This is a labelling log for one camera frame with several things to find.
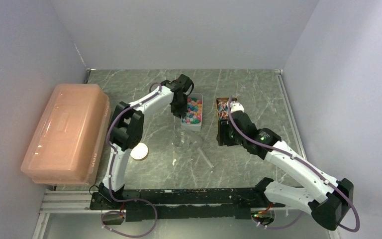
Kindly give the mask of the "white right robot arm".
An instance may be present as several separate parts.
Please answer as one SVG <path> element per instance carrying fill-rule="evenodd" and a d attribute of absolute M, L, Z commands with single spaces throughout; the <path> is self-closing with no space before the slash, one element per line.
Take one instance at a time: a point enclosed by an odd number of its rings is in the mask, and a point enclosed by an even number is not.
<path fill-rule="evenodd" d="M 257 205 L 280 203 L 310 214 L 330 231 L 341 226 L 353 206 L 354 185 L 349 179 L 338 180 L 319 170 L 271 129 L 256 128 L 243 111 L 233 112 L 232 119 L 218 121 L 216 140 L 220 146 L 242 146 L 251 155 L 279 167 L 301 185 L 291 187 L 265 177 L 254 188 Z"/>

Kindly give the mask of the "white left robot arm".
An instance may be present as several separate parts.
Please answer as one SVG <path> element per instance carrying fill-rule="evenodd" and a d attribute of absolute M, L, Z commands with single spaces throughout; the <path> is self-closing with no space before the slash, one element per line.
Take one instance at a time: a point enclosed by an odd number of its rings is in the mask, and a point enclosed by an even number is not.
<path fill-rule="evenodd" d="M 105 142 L 110 147 L 106 174 L 98 186 L 103 202 L 117 209 L 123 202 L 124 177 L 133 148 L 142 140 L 144 119 L 161 108 L 170 106 L 173 116 L 181 118 L 187 110 L 188 96 L 194 89 L 193 81 L 181 74 L 173 81 L 164 80 L 150 86 L 144 97 L 116 105 Z"/>

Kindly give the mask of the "white tin of pastel candies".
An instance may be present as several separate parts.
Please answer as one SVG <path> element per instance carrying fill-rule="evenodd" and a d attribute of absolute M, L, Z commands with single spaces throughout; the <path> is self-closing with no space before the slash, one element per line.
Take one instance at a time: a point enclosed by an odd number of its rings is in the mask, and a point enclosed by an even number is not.
<path fill-rule="evenodd" d="M 187 98 L 187 111 L 181 117 L 183 130 L 200 131 L 202 126 L 203 95 L 191 93 Z"/>

